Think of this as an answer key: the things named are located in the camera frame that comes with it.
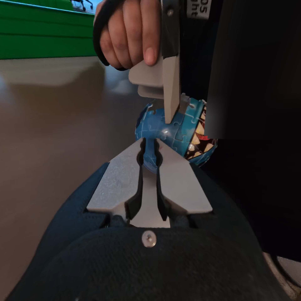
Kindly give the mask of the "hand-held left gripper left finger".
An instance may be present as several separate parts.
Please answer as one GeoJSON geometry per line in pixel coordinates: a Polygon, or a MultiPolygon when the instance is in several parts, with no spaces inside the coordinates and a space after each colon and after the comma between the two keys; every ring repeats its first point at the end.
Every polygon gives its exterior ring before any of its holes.
{"type": "Polygon", "coordinates": [[[145,139],[140,138],[108,164],[87,210],[132,220],[142,204],[145,139]]]}

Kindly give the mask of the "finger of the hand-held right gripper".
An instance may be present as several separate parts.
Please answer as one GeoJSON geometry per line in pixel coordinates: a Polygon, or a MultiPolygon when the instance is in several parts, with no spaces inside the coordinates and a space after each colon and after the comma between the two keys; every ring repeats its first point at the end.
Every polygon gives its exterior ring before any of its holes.
{"type": "Polygon", "coordinates": [[[141,61],[129,71],[130,83],[138,86],[141,97],[163,99],[163,59],[158,59],[153,66],[141,61]]]}
{"type": "Polygon", "coordinates": [[[163,90],[165,123],[170,124],[180,103],[179,56],[163,59],[163,90]]]}

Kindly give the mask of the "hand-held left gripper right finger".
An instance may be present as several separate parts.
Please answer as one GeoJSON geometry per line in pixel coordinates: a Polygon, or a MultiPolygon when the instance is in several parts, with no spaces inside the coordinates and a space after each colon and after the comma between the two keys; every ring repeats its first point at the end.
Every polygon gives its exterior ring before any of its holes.
{"type": "Polygon", "coordinates": [[[190,163],[160,139],[154,140],[154,151],[157,206],[162,219],[175,221],[178,216],[212,212],[190,163]]]}

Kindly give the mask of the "grey puzzle piece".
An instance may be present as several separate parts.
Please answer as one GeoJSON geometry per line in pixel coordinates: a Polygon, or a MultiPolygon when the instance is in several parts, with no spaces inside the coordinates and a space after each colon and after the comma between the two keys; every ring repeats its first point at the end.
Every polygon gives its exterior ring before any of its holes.
{"type": "Polygon", "coordinates": [[[179,113],[185,115],[187,107],[190,105],[190,97],[185,93],[180,95],[179,113]]]}

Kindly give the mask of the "blue shark puzzle ball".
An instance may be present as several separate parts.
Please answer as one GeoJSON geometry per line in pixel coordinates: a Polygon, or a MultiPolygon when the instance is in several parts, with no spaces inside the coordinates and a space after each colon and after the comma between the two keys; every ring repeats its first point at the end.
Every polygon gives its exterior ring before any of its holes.
{"type": "Polygon", "coordinates": [[[190,98],[185,115],[177,111],[170,124],[165,123],[164,102],[154,99],[137,119],[135,138],[146,139],[144,166],[156,173],[154,140],[162,140],[183,158],[197,166],[205,164],[215,151],[218,139],[205,136],[206,101],[190,98]]]}

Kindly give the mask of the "person's right hand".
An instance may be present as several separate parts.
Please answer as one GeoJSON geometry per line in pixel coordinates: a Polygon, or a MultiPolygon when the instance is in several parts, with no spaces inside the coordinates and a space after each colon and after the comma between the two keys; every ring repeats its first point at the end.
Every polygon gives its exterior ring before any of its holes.
{"type": "Polygon", "coordinates": [[[100,48],[115,69],[141,61],[157,62],[160,51],[161,4],[157,0],[126,0],[115,10],[100,36],[100,48]]]}

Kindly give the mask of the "black office chair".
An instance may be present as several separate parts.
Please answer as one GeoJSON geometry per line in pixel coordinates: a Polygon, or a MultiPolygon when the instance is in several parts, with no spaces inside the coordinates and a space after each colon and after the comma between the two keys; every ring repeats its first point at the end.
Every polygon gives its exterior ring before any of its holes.
{"type": "Polygon", "coordinates": [[[93,3],[89,0],[70,0],[73,9],[78,12],[93,13],[93,3]]]}

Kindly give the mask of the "green boxes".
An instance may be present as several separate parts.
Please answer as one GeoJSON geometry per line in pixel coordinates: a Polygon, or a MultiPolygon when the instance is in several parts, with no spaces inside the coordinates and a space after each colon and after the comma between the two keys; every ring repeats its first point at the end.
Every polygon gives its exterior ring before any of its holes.
{"type": "Polygon", "coordinates": [[[84,12],[1,1],[0,58],[96,56],[93,19],[84,12]]]}

